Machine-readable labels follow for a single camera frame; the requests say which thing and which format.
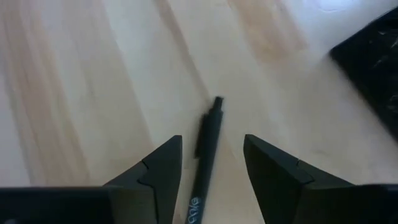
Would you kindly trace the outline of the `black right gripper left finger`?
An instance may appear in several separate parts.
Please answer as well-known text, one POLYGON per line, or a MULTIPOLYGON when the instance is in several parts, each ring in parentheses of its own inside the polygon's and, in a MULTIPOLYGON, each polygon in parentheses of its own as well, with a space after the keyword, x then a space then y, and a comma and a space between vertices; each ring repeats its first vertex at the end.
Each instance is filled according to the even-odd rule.
POLYGON ((105 184, 114 224, 172 224, 182 173, 182 137, 176 135, 105 184))

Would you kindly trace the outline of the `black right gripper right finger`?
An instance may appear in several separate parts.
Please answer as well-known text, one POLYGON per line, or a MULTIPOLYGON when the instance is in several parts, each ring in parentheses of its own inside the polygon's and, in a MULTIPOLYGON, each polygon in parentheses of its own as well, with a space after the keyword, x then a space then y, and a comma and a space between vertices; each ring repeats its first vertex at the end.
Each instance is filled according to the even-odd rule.
POLYGON ((347 187, 352 184, 278 147, 247 134, 244 159, 266 224, 292 224, 305 187, 347 187))

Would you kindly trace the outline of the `black ballpoint pen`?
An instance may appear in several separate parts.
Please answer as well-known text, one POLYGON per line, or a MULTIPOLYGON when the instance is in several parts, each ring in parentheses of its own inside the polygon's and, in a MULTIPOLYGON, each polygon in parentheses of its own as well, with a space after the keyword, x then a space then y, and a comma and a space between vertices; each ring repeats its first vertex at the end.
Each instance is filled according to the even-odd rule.
POLYGON ((198 167, 195 173, 192 194, 188 203, 185 224, 201 224, 203 219, 203 212, 223 119, 222 106, 223 98, 217 96, 212 107, 201 119, 201 126, 198 132, 195 149, 198 167))

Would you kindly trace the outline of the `black mesh desk organizer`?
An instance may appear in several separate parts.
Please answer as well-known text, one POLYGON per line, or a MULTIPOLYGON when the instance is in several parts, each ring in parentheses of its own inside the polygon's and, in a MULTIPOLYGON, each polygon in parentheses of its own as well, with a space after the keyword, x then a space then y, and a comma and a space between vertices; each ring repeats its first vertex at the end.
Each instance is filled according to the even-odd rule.
POLYGON ((398 6, 329 51, 398 142, 398 6))

